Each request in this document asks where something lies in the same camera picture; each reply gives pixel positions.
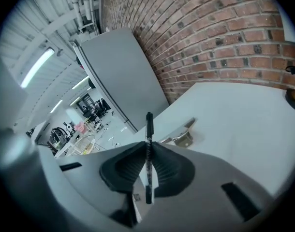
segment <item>black slot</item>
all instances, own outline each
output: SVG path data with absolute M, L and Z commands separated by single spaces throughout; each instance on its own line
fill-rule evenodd
M 62 166 L 59 166 L 60 169 L 64 172 L 64 171 L 67 171 L 67 170 L 71 170 L 73 168 L 77 168 L 77 167 L 81 167 L 82 165 L 78 162 L 74 162 L 74 163 L 70 163 L 70 164 L 66 164 L 66 165 L 62 165 Z
M 250 220 L 260 212 L 248 196 L 246 196 L 234 183 L 223 184 L 221 188 L 233 203 L 237 211 L 244 218 L 244 222 Z

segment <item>white table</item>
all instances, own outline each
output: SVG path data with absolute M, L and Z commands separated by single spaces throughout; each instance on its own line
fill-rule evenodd
M 295 110 L 284 95 L 265 86 L 197 83 L 154 119 L 153 140 L 195 117 L 189 149 L 224 159 L 276 196 L 295 166 Z M 122 145 L 143 140 L 145 128 Z

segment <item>person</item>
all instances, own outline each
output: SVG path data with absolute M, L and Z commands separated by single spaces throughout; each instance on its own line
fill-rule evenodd
M 95 102 L 95 107 L 97 109 L 97 116 L 98 117 L 102 117 L 103 116 L 103 110 L 100 108 L 99 104 L 97 102 Z
M 110 110 L 111 107 L 108 105 L 108 103 L 104 100 L 104 98 L 101 98 L 101 101 L 103 103 L 103 107 L 105 108 L 105 110 Z
M 100 109 L 104 111 L 104 107 L 103 107 L 103 105 L 101 104 L 100 100 L 98 100 L 98 102 L 97 102 L 97 103 L 98 103 L 98 105 L 99 105 Z
M 101 109 L 101 112 L 102 112 L 103 116 L 104 116 L 104 114 L 107 113 L 106 110 L 105 110 L 105 108 L 104 108 L 103 105 L 101 104 L 100 100 L 98 100 L 97 103 L 98 103 L 98 105 L 99 105 L 99 107 L 100 107 L 100 109 Z

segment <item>white ceiling beam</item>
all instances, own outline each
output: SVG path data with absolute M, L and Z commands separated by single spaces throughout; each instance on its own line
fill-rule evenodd
M 98 9 L 99 7 L 99 1 L 94 1 L 94 9 Z M 82 14 L 85 14 L 85 8 L 84 6 L 80 6 L 80 11 Z M 31 55 L 34 53 L 34 50 L 38 48 L 43 41 L 47 39 L 49 35 L 54 33 L 56 30 L 58 30 L 60 27 L 68 23 L 69 21 L 76 18 L 75 11 L 70 10 L 66 14 L 60 16 L 58 19 L 51 22 L 49 25 L 47 25 L 41 33 L 39 33 L 26 47 L 26 49 L 23 51 L 21 56 L 18 58 L 17 62 L 15 63 L 13 67 L 13 73 L 15 76 L 17 76 L 23 65 L 30 59 Z

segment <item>pink object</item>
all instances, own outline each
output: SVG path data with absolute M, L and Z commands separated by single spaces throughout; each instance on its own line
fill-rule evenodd
M 84 123 L 82 121 L 80 121 L 80 123 L 78 123 L 77 125 L 74 126 L 74 129 L 76 131 L 81 132 L 82 134 L 84 134 L 87 131 L 87 127 L 84 125 Z

